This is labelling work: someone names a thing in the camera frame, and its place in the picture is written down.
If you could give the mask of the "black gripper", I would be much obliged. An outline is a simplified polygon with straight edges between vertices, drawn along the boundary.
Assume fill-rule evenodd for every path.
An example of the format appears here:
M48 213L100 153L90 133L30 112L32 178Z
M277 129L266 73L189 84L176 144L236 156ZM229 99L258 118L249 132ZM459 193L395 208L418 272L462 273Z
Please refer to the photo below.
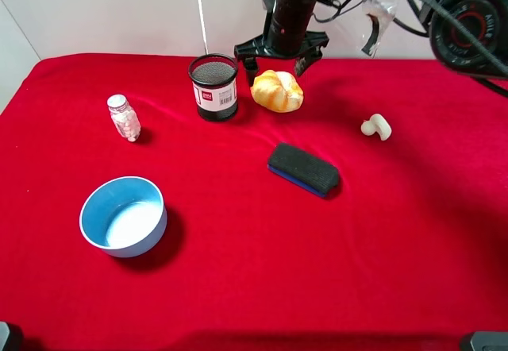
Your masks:
M265 43L261 34L243 44L234 46L233 53L237 60L242 60L246 71L248 85L253 86L260 68L256 57L291 60L298 58L294 65L294 73L302 76L305 71L321 59L321 49L328 45L329 37L325 32L306 31L300 47L292 53L277 52Z

